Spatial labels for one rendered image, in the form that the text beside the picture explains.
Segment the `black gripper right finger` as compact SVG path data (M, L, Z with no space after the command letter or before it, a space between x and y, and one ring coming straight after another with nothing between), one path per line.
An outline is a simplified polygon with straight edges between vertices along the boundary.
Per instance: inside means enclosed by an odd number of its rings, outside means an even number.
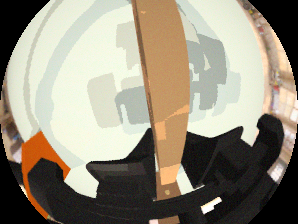
M243 127L231 128L231 131L214 137L194 135L193 132L186 132L184 153L182 153L181 167L184 167L186 176L192 184L193 189L204 186L202 180L208 175L217 153L222 151L226 145L229 147L233 141L242 136Z

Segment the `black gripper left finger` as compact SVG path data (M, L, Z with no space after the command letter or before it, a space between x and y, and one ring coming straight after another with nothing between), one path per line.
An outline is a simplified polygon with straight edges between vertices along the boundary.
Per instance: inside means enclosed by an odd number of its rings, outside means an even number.
M156 201L157 176L154 156L156 156L156 145L154 145L152 128L148 128L136 148L132 149L125 159L89 161L85 168L97 183L100 183L100 180L116 181L116 183L141 181L145 185L146 192L150 194L153 201Z

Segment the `long tan wooden rail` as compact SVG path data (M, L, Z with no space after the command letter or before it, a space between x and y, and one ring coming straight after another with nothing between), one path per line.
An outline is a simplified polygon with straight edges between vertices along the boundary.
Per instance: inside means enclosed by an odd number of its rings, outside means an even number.
M158 173L165 185L177 179L188 129L188 45L174 0L132 0L132 4Z

